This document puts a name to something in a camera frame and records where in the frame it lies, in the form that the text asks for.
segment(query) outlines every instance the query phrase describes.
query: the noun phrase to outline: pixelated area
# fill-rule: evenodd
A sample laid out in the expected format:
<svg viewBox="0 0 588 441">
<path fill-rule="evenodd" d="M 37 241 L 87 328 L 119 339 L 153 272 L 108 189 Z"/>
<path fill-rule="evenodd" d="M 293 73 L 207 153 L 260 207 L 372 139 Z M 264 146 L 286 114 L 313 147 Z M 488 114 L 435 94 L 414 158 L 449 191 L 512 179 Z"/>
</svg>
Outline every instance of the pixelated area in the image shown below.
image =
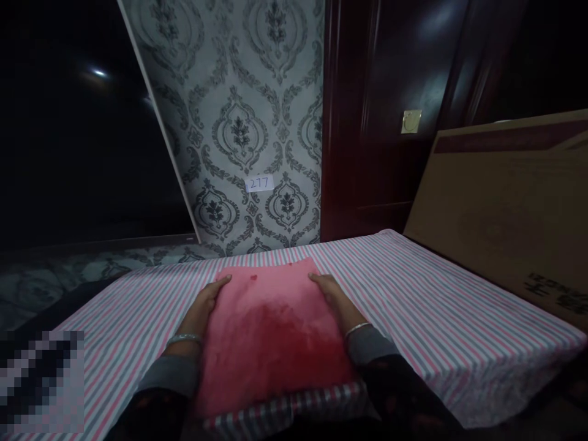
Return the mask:
<svg viewBox="0 0 588 441">
<path fill-rule="evenodd" d="M 82 331 L 44 331 L 10 342 L 0 365 L 0 433 L 84 431 L 83 339 Z"/>
</svg>

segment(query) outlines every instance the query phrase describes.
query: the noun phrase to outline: damask wallpaper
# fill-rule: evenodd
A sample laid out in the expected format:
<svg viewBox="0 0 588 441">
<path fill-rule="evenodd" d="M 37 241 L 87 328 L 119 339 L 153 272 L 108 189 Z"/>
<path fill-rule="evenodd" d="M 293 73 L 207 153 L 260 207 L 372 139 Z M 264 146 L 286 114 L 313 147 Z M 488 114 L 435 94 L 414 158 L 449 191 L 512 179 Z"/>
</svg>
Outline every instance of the damask wallpaper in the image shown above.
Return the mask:
<svg viewBox="0 0 588 441">
<path fill-rule="evenodd" d="M 319 240 L 323 0 L 122 3 L 203 243 L 3 268 L 0 330 L 84 282 Z"/>
</svg>

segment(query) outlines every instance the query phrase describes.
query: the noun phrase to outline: pink towel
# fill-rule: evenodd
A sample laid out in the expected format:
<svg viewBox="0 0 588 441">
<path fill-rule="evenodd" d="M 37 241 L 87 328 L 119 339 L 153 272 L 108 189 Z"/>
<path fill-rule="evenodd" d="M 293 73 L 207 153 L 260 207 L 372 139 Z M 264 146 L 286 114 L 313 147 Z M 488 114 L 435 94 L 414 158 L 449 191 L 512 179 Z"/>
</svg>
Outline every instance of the pink towel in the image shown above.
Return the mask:
<svg viewBox="0 0 588 441">
<path fill-rule="evenodd" d="M 282 266 L 231 266 L 217 275 L 217 280 L 233 278 L 220 291 L 208 322 L 199 417 L 356 379 L 310 272 L 319 274 L 306 258 Z"/>
</svg>

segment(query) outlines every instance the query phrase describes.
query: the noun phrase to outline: patterned sleeve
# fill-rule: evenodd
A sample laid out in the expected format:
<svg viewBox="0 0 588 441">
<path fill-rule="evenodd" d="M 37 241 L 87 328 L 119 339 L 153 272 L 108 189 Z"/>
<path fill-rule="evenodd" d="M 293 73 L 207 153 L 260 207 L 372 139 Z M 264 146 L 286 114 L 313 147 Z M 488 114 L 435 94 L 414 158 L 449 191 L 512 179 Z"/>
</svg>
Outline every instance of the patterned sleeve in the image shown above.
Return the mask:
<svg viewBox="0 0 588 441">
<path fill-rule="evenodd" d="M 179 440 L 197 382 L 197 365 L 192 360 L 173 355 L 158 358 L 106 440 Z"/>
<path fill-rule="evenodd" d="M 448 439 L 463 428 L 377 329 L 349 336 L 349 355 L 382 421 L 399 439 Z"/>
</svg>

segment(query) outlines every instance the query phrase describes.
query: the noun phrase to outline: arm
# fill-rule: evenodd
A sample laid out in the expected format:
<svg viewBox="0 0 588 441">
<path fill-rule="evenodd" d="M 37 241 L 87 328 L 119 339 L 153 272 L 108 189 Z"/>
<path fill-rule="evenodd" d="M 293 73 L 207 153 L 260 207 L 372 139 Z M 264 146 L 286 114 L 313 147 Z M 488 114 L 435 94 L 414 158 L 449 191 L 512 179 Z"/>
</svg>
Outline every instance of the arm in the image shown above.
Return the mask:
<svg viewBox="0 0 588 441">
<path fill-rule="evenodd" d="M 333 276 L 309 274 L 333 308 L 341 334 L 368 322 Z M 382 421 L 400 439 L 443 439 L 462 431 L 443 402 L 402 357 L 393 342 L 372 325 L 347 336 L 349 357 L 367 386 L 367 394 Z"/>
<path fill-rule="evenodd" d="M 230 279 L 227 276 L 200 291 L 176 335 L 204 337 L 219 290 Z M 195 341 L 168 346 L 145 373 L 106 440 L 178 440 L 188 404 L 197 390 L 201 350 L 200 343 Z"/>
</svg>

